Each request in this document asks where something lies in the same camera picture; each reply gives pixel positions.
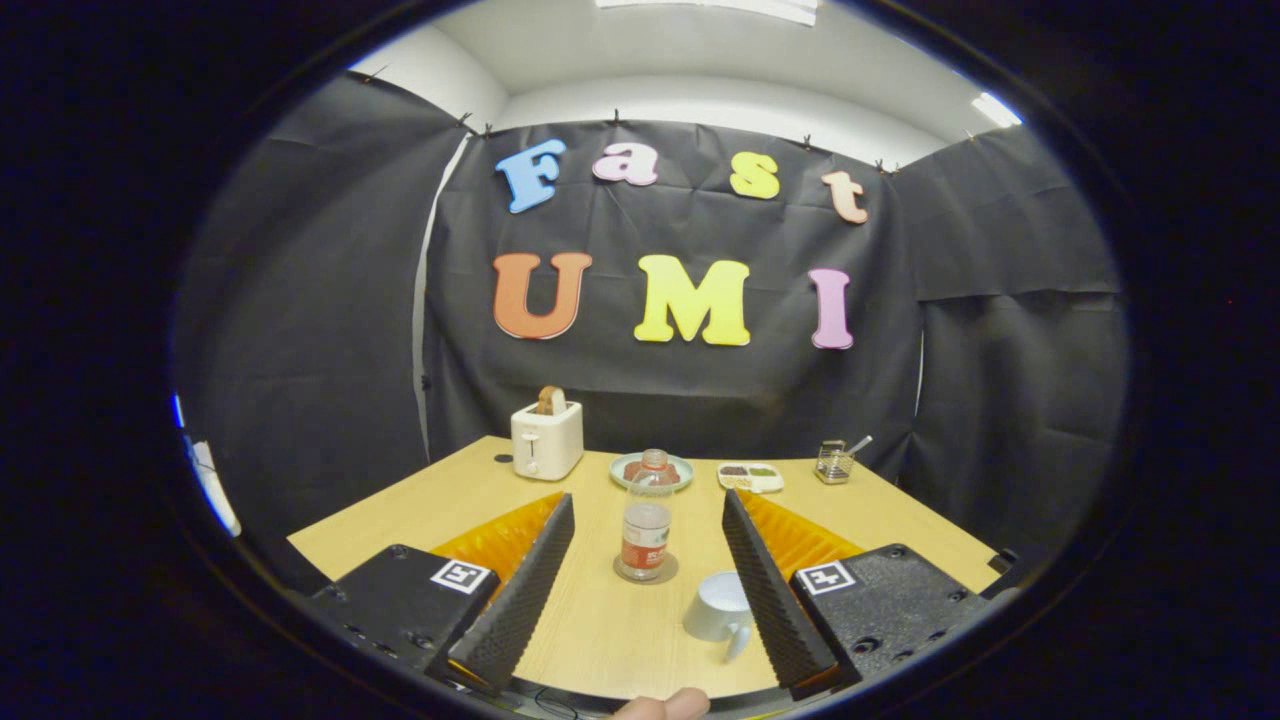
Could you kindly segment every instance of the blue letter f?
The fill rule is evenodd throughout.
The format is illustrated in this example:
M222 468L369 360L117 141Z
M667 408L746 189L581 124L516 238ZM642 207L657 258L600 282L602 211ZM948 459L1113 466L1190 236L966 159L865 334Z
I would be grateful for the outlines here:
M543 184L539 178L553 181L559 177L559 164L556 163L556 158L548 155L558 155L563 151L564 142L548 140L498 163L497 169L506 173L507 184L511 186L512 213L522 213L556 195L556 188ZM534 159L539 156L541 158L534 163Z

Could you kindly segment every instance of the yellow letter m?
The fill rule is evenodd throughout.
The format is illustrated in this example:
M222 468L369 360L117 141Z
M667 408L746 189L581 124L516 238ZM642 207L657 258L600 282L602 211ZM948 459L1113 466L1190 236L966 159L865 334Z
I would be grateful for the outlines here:
M685 342L694 340L708 314L710 322L703 331L708 343L746 345L751 340L742 323L742 282L751 270L742 263L717 260L698 287L680 260L671 255L645 255L640 259L640 269L649 275L649 291L644 322L636 325L636 340L668 342L675 336L667 324L668 307Z

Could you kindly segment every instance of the finger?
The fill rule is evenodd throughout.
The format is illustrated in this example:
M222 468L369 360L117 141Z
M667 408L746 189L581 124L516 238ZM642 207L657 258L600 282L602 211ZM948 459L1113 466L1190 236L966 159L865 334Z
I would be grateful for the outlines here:
M652 697L637 697L618 708L609 716L609 720L667 720L667 707L662 701Z
M712 701L698 688L681 688L667 698L666 706L667 720L695 720L707 715L712 708Z

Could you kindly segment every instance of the black backdrop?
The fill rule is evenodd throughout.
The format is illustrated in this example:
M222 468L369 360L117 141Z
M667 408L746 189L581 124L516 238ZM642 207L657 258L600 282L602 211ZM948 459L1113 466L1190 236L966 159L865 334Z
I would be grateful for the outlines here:
M559 138L556 195L508 213L511 190L494 165ZM591 164L614 142L659 154L655 184L604 182ZM731 158L762 152L782 190L760 200L730 187ZM860 183L864 224L837 215L820 177ZM520 340L493 319L493 260L532 252L529 309L549 311L557 252L586 252L573 325L545 341ZM745 347L680 333L637 341L644 316L644 255L673 255L696 284L712 263L750 268ZM850 275L846 319L854 346L819 350L810 336L818 300L808 272ZM812 456L826 438L877 442L863 461L893 477L906 447L919 374L920 315L911 292L901 213L872 167L751 132L660 122L568 123L475 138L440 193L428 250L428 428L431 457L492 433L544 384L584 405L586 446L632 452L663 447L690 457Z
M924 378L901 487L1014 579L1071 537L1116 443L1130 372L1117 272L1073 179L1025 126L896 174Z
M244 159L192 247L174 331L187 427L289 584L319 578L285 536L426 465L413 281L465 133L396 86L339 77Z

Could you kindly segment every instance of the wooden table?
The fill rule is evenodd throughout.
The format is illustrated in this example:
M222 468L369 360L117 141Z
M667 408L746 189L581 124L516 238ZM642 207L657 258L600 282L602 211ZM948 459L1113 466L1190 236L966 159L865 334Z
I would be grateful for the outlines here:
M530 480L495 455L511 441L485 437L306 529L289 536L330 579L338 579L392 543L429 551L475 525L556 491L573 495L576 533L516 675L534 683L603 697L667 697L685 685L710 697L777 687L759 637L733 662L727 643L687 635L681 618L698 583L733 570L721 530L724 491L717 460L687 459L694 480L676 495L668 550L680 571L658 585L628 583L613 571L621 546L626 492L609 479L617 455L586 452L561 482ZM771 501L850 542L873 550L900 542L980 592L997 574L995 552L937 512L855 465L847 484L827 486L813 460L768 460L786 488Z

